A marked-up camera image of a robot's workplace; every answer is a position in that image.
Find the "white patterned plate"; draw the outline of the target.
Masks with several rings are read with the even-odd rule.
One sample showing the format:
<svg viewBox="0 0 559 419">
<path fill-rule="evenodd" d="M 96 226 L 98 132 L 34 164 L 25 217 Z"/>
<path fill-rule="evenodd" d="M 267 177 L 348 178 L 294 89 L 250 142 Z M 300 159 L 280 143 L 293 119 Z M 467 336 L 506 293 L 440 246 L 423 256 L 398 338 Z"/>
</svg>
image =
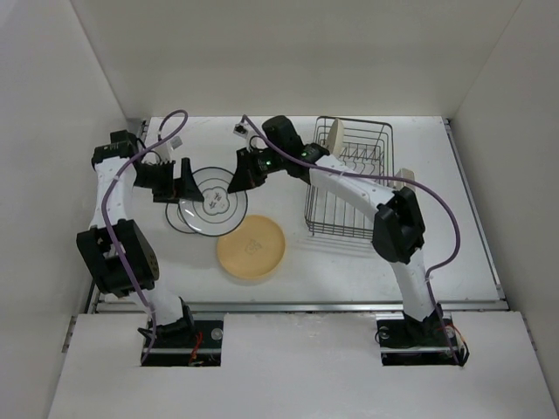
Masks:
<svg viewBox="0 0 559 419">
<path fill-rule="evenodd" d="M 166 224 L 175 232 L 182 235 L 197 235 L 191 227 L 188 226 L 181 213 L 178 203 L 167 203 L 164 209 L 164 218 Z"/>
<path fill-rule="evenodd" d="M 243 222 L 248 210 L 248 196 L 244 191 L 228 192 L 232 177 L 232 172 L 218 167 L 200 168 L 193 173 L 203 200 L 182 200 L 178 204 L 179 217 L 193 232 L 220 237 Z"/>
</svg>

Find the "yellow plate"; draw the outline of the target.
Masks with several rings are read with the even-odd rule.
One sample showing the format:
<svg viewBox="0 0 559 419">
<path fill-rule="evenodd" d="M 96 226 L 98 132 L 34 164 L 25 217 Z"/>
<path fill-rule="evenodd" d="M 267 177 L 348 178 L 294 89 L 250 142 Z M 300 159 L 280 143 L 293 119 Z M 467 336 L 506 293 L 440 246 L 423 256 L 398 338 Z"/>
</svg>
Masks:
<svg viewBox="0 0 559 419">
<path fill-rule="evenodd" d="M 249 215 L 217 241 L 217 260 L 233 277 L 256 281 L 272 275 L 286 254 L 286 237 L 271 218 Z"/>
</svg>

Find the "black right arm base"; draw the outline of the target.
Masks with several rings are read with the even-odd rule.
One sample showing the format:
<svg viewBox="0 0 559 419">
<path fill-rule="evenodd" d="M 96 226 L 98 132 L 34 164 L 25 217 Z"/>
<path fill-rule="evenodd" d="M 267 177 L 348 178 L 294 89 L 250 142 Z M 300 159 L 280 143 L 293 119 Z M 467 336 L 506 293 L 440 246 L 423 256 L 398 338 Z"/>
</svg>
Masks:
<svg viewBox="0 0 559 419">
<path fill-rule="evenodd" d="M 463 336 L 444 316 L 442 326 L 434 313 L 425 322 L 407 317 L 378 317 L 375 340 L 384 367 L 454 366 L 463 367 L 470 350 Z"/>
</svg>

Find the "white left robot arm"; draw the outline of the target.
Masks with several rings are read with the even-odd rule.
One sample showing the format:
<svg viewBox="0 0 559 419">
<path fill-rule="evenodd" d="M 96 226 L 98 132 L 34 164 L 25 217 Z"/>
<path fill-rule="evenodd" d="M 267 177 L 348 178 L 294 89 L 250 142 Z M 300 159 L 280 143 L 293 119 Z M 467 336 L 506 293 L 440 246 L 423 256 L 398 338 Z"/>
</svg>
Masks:
<svg viewBox="0 0 559 419">
<path fill-rule="evenodd" d="M 193 341 L 197 329 L 187 304 L 159 280 L 155 251 L 132 218 L 132 195 L 134 188 L 148 189 L 154 202 L 165 204 L 200 203 L 204 198 L 189 159 L 182 159 L 181 174 L 175 177 L 173 161 L 143 162 L 140 144 L 135 135 L 122 130 L 94 150 L 96 207 L 76 243 L 101 293 L 128 297 L 148 314 L 150 322 L 141 329 L 142 335 L 182 347 Z"/>
</svg>

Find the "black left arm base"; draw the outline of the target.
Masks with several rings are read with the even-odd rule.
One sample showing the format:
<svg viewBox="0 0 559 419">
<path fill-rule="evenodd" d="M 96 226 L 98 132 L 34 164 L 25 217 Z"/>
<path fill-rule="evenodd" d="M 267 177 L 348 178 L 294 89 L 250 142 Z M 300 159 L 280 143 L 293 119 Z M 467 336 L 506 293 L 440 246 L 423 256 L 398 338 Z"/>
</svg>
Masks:
<svg viewBox="0 0 559 419">
<path fill-rule="evenodd" d="M 138 332 L 144 339 L 142 367 L 220 367 L 224 339 L 224 317 L 195 316 L 192 325 L 184 319 L 157 325 L 155 341 L 152 321 Z"/>
</svg>

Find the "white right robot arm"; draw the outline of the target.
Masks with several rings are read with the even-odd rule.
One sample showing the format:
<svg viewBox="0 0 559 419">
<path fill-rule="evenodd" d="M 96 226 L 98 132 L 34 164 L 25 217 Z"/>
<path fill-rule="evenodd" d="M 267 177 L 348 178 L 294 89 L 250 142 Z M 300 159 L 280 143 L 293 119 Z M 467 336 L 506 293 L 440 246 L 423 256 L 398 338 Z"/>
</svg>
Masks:
<svg viewBox="0 0 559 419">
<path fill-rule="evenodd" d="M 229 193 L 258 188 L 270 174 L 285 171 L 361 212 L 373 224 L 376 254 L 390 264 L 396 276 L 404 334 L 413 346 L 426 345 L 437 331 L 438 304 L 426 281 L 425 226 L 415 192 L 361 177 L 337 157 L 335 145 L 304 143 L 284 115 L 272 117 L 261 127 L 242 119 L 233 132 L 245 140 L 245 147 L 237 152 Z"/>
</svg>

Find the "cream white plate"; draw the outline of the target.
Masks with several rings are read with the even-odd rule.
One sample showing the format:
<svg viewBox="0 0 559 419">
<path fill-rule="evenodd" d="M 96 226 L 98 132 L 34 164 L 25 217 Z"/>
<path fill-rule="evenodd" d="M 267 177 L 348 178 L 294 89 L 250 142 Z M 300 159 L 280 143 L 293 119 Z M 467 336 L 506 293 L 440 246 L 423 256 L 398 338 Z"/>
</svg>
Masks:
<svg viewBox="0 0 559 419">
<path fill-rule="evenodd" d="M 342 120 L 335 118 L 325 140 L 325 148 L 335 157 L 340 157 L 342 154 L 344 131 Z"/>
</svg>

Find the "beige cutlery holder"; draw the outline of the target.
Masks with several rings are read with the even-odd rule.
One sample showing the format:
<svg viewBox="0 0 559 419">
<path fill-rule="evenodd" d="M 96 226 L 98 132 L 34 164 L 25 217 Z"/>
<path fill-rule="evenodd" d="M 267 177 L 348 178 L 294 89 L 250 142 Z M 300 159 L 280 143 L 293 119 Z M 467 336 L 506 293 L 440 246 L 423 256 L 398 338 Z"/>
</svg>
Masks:
<svg viewBox="0 0 559 419">
<path fill-rule="evenodd" d="M 392 182 L 392 187 L 396 190 L 400 190 L 404 187 L 411 190 L 415 189 L 415 186 L 410 183 L 410 181 L 415 180 L 415 174 L 412 170 L 408 168 L 400 168 L 396 173 L 397 180 Z"/>
</svg>

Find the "aluminium rail front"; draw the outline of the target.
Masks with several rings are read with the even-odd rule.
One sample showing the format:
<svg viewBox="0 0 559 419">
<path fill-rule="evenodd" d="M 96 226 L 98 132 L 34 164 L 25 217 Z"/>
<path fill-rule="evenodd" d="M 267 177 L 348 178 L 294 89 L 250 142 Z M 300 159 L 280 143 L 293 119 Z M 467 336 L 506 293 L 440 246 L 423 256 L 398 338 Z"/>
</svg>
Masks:
<svg viewBox="0 0 559 419">
<path fill-rule="evenodd" d="M 85 314 L 99 313 L 139 313 L 145 306 L 134 296 L 117 299 L 112 295 L 100 295 L 92 299 L 85 311 Z M 178 310 L 173 307 L 183 308 L 188 306 L 190 312 L 195 316 L 211 316 L 216 318 L 224 317 L 227 313 L 231 314 L 267 314 L 267 313 L 291 313 L 291 314 L 320 314 L 320 313 L 372 313 L 377 317 L 404 317 L 401 304 L 361 304 L 361 303 L 274 303 L 274 302 L 211 302 L 211 303 L 185 303 L 179 297 L 171 296 L 169 303 L 157 303 L 160 308 L 156 308 L 157 313 L 163 314 L 169 310 Z M 508 306 L 502 300 L 481 301 L 481 302 L 459 302 L 451 303 L 448 307 L 443 307 L 441 312 L 443 317 L 452 317 L 457 312 L 491 312 L 506 311 Z"/>
</svg>

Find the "aluminium rail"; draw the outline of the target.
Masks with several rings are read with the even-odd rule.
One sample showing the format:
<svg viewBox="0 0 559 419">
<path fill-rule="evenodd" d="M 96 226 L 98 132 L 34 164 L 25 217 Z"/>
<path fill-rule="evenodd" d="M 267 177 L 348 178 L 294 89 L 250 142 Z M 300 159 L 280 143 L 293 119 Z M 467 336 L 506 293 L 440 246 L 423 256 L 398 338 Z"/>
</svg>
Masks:
<svg viewBox="0 0 559 419">
<path fill-rule="evenodd" d="M 475 222 L 475 225 L 476 225 L 476 229 L 478 231 L 478 236 L 479 236 L 480 241 L 482 243 L 482 248 L 483 248 L 483 251 L 484 251 L 484 254 L 485 254 L 485 259 L 487 261 L 489 270 L 490 270 L 492 278 L 493 278 L 495 290 L 497 291 L 497 293 L 499 295 L 499 300 L 504 301 L 506 306 L 508 306 L 506 293 L 505 293 L 505 291 L 502 287 L 502 283 L 500 281 L 499 273 L 497 272 L 497 268 L 496 268 L 496 265 L 495 265 L 494 260 L 493 260 L 493 255 L 492 255 L 492 252 L 489 248 L 489 243 L 487 241 L 487 236 L 486 236 L 486 233 L 484 231 L 483 225 L 481 223 L 480 215 L 479 215 L 478 209 L 476 207 L 475 201 L 473 199 L 473 194 L 472 194 L 469 182 L 468 182 L 467 177 L 466 177 L 466 172 L 464 170 L 464 166 L 463 166 L 462 161 L 461 161 L 460 156 L 459 156 L 458 147 L 456 145 L 456 141 L 454 139 L 454 135 L 453 135 L 453 131 L 452 131 L 452 121 L 448 118 L 443 118 L 442 121 L 443 121 L 443 124 L 444 124 L 444 127 L 445 127 L 445 131 L 446 131 L 448 141 L 450 143 L 450 147 L 452 149 L 454 160 L 456 161 L 456 164 L 457 164 L 457 167 L 458 167 L 460 179 L 462 181 L 462 184 L 463 184 L 465 192 L 466 192 L 466 196 L 467 196 L 467 200 L 468 200 L 468 203 L 469 203 L 469 206 L 470 206 L 470 210 L 472 212 L 473 219 L 474 219 L 474 222 Z"/>
<path fill-rule="evenodd" d="M 92 299 L 85 311 L 85 314 L 99 313 L 139 313 L 145 306 L 134 296 L 117 299 L 112 295 L 100 295 Z M 320 314 L 320 313 L 372 313 L 377 317 L 404 317 L 401 304 L 361 304 L 361 303 L 274 303 L 274 302 L 211 302 L 211 303 L 185 303 L 179 297 L 171 296 L 169 303 L 157 303 L 160 308 L 156 308 L 157 313 L 163 314 L 169 310 L 178 310 L 173 307 L 183 308 L 188 306 L 190 312 L 195 316 L 211 316 L 216 318 L 224 317 L 227 313 L 231 314 L 267 314 L 267 313 L 291 313 L 291 314 Z M 459 302 L 451 303 L 448 307 L 443 307 L 441 312 L 443 317 L 452 317 L 457 312 L 491 312 L 506 311 L 508 306 L 502 300 L 481 301 L 481 302 Z"/>
</svg>

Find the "aluminium rail right side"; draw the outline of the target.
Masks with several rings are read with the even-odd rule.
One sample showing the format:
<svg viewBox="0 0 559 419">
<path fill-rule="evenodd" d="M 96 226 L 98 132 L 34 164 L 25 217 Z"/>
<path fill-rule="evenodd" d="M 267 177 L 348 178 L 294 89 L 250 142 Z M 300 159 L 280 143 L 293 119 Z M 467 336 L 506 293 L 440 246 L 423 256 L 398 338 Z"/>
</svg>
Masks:
<svg viewBox="0 0 559 419">
<path fill-rule="evenodd" d="M 508 306 L 506 293 L 505 293 L 505 291 L 502 287 L 502 283 L 500 281 L 499 273 L 497 272 L 497 268 L 496 268 L 496 265 L 495 265 L 494 260 L 493 260 L 493 255 L 492 255 L 492 252 L 489 248 L 489 243 L 487 241 L 487 236 L 486 236 L 486 233 L 484 231 L 483 225 L 481 223 L 480 215 L 479 215 L 478 209 L 476 207 L 475 201 L 473 199 L 473 194 L 472 194 L 469 182 L 468 182 L 467 177 L 466 177 L 466 172 L 464 170 L 464 166 L 463 166 L 462 161 L 461 161 L 460 156 L 459 156 L 458 147 L 456 145 L 456 141 L 454 139 L 454 135 L 453 135 L 453 131 L 452 131 L 452 121 L 448 118 L 443 118 L 442 121 L 443 121 L 443 124 L 444 124 L 444 127 L 445 127 L 445 131 L 446 131 L 448 141 L 450 143 L 450 147 L 452 149 L 454 160 L 456 161 L 456 164 L 457 164 L 457 167 L 458 167 L 460 179 L 462 181 L 462 184 L 463 184 L 465 192 L 466 192 L 466 196 L 467 196 L 467 200 L 468 200 L 468 203 L 469 203 L 469 206 L 470 206 L 470 210 L 472 212 L 473 219 L 474 219 L 474 222 L 475 222 L 475 225 L 476 225 L 476 229 L 478 231 L 478 236 L 479 236 L 480 241 L 482 243 L 482 248 L 483 248 L 483 251 L 484 251 L 484 254 L 485 254 L 485 259 L 487 261 L 489 270 L 490 270 L 492 278 L 493 278 L 495 290 L 497 291 L 497 293 L 499 295 L 499 300 L 504 301 L 506 306 Z"/>
</svg>

